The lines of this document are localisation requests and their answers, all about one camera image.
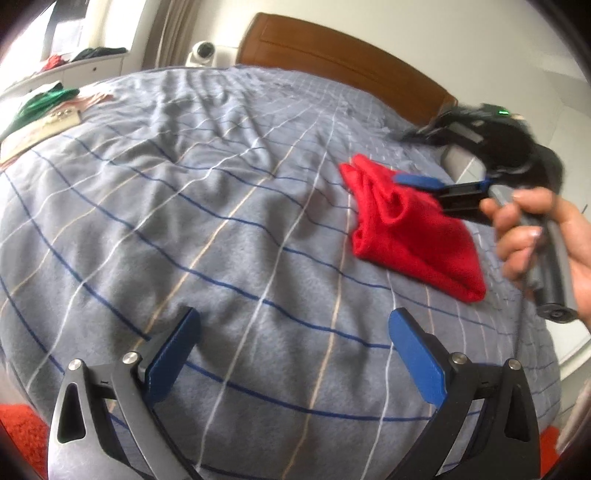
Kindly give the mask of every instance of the human hand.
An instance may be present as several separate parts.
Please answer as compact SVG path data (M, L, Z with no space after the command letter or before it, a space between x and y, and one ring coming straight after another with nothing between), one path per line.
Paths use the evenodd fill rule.
M480 202L480 209L492 220L496 230L496 254L504 262L503 275L509 280L515 282L523 275L541 231L540 227L517 226L521 211L545 214L550 211L552 202L553 193L541 187L516 190L513 203L503 208L493 199ZM580 318L591 330L591 223L575 205L560 196L552 217L560 225L569 252L574 298Z

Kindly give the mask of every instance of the blue gripper pad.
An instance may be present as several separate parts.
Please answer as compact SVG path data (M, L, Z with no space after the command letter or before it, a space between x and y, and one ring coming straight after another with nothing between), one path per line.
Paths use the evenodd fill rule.
M423 177L421 175L412 175L410 173L397 173L392 179L394 180L394 183L399 185L413 187L427 192L435 192L445 186L441 180L434 177Z
M405 309L396 309L390 314L390 338L423 400L440 408L447 397L445 374L419 334L415 333L414 328L420 329L416 321L411 317L415 325L410 325L405 315L410 316Z
M189 308L173 329L163 334L158 352L145 372L144 401L147 405L163 401L176 381L191 350L199 341L201 321L197 310ZM151 342L160 339L154 337Z

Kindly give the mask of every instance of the red cloth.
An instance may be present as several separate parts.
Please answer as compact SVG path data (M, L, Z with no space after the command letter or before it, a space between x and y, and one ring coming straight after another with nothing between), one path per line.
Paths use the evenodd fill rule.
M548 427L540 435L540 477L544 476L558 461L556 441L560 431L556 427Z
M340 173L359 207L356 257L422 280L464 301L481 301L486 285L472 237L428 193L395 184L395 171L357 154Z
M56 67L61 67L65 65L67 61L65 61L61 55L52 55L49 57L43 67L41 67L42 72L46 72L47 70L54 69Z
M49 427L28 405L0 405L0 422L27 462L47 478Z

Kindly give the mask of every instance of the wooden headboard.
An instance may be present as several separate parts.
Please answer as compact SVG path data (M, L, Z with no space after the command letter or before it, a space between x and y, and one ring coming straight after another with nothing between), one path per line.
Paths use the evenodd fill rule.
M402 60L369 43L303 20L256 14L236 62L299 70L369 92L416 125L456 99Z

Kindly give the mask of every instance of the metal screw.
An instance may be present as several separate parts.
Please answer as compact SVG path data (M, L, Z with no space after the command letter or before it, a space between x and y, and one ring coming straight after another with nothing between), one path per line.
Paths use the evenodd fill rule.
M123 356L123 363L125 363L126 365L131 365L136 363L136 361L138 361L139 355L135 352L127 352L124 356Z
M75 358L68 364L68 370L78 370L82 366L82 360Z
M468 361L468 357L461 352L452 353L452 362L456 365L463 365Z
M509 368L512 370L521 370L521 363L515 358L509 358Z

